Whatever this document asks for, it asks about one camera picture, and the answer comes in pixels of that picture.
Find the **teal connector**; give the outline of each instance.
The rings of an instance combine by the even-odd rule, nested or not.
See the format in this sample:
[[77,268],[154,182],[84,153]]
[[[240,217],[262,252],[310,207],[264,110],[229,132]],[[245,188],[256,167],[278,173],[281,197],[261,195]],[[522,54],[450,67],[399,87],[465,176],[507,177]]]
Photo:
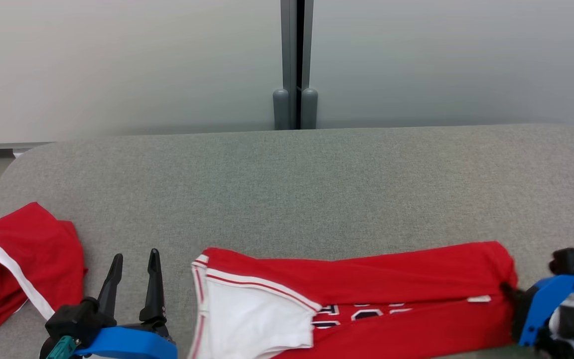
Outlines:
[[70,359],[75,354],[77,344],[71,336],[61,337],[46,359]]

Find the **white stripe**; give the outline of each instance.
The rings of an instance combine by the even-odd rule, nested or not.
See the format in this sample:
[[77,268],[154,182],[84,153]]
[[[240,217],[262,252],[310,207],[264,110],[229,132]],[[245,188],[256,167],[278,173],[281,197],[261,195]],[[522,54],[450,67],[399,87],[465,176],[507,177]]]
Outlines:
[[207,257],[207,255],[205,255],[205,254],[201,254],[198,256],[196,261],[201,261],[203,263],[207,263],[207,261],[209,261],[209,257]]
[[466,300],[469,303],[488,303],[490,302],[490,295],[471,296]]
[[[258,277],[246,277],[244,275],[235,275],[235,274],[231,274],[231,273],[225,273],[224,271],[219,271],[219,270],[215,270],[212,268],[207,268],[207,270],[205,271],[205,275],[214,275],[216,277],[220,277],[220,278],[227,279],[227,280],[233,280],[235,282],[251,282],[251,283],[264,284],[265,286],[269,286],[269,287],[277,289],[279,291],[283,291],[285,293],[288,293],[289,295],[293,296],[294,298],[298,298],[303,303],[316,309],[316,311],[319,311],[322,308],[322,305],[320,305],[316,302],[313,302],[312,300],[309,300],[308,298],[301,295],[297,291],[294,291],[290,288],[283,286],[282,284],[278,284],[278,283],[272,282],[270,280],[266,280],[266,279],[262,279],[262,278],[258,278]],[[232,283],[227,283],[227,282],[221,282],[221,283],[236,286],[236,284],[232,284]],[[259,286],[258,288],[263,289],[263,290],[269,289],[269,288],[266,288],[263,286]]]
[[10,273],[16,278],[16,281],[19,283],[19,286],[28,296],[30,302],[36,307],[36,309],[41,313],[44,319],[49,320],[54,314],[52,307],[50,307],[50,303],[37,291],[32,283],[23,275],[23,271],[19,264],[10,257],[6,251],[0,247],[0,264],[6,267]]
[[[202,266],[200,263],[192,263],[193,266]],[[200,343],[198,342],[198,337],[202,337],[202,340],[205,340],[205,333],[199,332],[200,323],[201,323],[201,316],[203,316],[203,312],[207,309],[207,298],[205,297],[207,288],[205,286],[205,280],[203,280],[203,272],[204,270],[198,270],[198,278],[196,277],[196,273],[194,272],[194,268],[192,268],[192,278],[194,279],[194,292],[196,292],[196,303],[198,304],[198,311],[196,311],[196,325],[194,326],[194,339],[192,340],[192,346],[189,349],[189,353],[187,354],[188,358],[191,358],[194,355],[194,352],[200,350]],[[201,293],[203,293],[203,302],[201,302]]]
[[200,267],[200,268],[207,268],[207,266],[203,263],[198,263],[198,262],[192,262],[192,265],[195,267]]

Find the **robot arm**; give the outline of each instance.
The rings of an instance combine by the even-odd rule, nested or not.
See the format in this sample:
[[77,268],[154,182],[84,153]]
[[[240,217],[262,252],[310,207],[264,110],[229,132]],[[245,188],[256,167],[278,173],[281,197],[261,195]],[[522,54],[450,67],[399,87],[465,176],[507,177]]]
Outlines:
[[574,359],[574,248],[553,253],[553,277],[517,295],[512,337],[549,359]]
[[80,359],[96,354],[117,359],[177,359],[177,348],[165,323],[161,259],[150,251],[145,307],[141,323],[117,327],[114,305],[121,281],[123,256],[114,256],[98,300],[84,298],[79,305],[64,305],[46,322],[50,338],[41,348],[41,359]]

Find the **printed number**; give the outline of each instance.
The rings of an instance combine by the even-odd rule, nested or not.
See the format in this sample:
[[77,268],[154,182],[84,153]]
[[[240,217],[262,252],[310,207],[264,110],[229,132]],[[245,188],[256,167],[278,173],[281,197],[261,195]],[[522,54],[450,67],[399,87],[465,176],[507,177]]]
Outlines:
[[364,318],[377,317],[381,315],[382,312],[380,311],[380,309],[362,309],[360,311],[353,313],[353,316],[351,316],[351,320],[356,321],[356,320],[362,320]]
[[402,309],[391,309],[389,311],[389,314],[395,314],[395,313],[401,313],[401,312],[408,312],[410,311],[412,308],[402,308]]
[[337,305],[327,305],[326,307],[322,307],[318,313],[327,314],[329,316],[337,316],[340,314],[340,310],[338,309]]
[[318,329],[328,329],[340,325],[339,321],[312,321],[311,324]]

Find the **red fabric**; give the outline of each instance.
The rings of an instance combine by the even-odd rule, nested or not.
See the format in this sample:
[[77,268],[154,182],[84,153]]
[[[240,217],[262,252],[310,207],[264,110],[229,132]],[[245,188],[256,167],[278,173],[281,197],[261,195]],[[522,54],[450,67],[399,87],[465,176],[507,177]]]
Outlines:
[[[30,203],[0,218],[0,247],[53,310],[81,301],[86,269],[73,223]],[[0,325],[26,300],[17,279],[0,263]]]
[[[337,316],[323,309],[314,318],[339,325],[314,329],[313,348],[287,350],[276,359],[420,359],[512,342],[513,306],[500,284],[515,288],[517,274],[512,257],[497,242],[343,261],[254,259],[218,248],[203,254],[209,268],[261,277],[323,306],[338,306]],[[491,301],[467,301],[483,295]],[[401,308],[410,311],[389,314]],[[383,315],[351,319],[364,309]]]

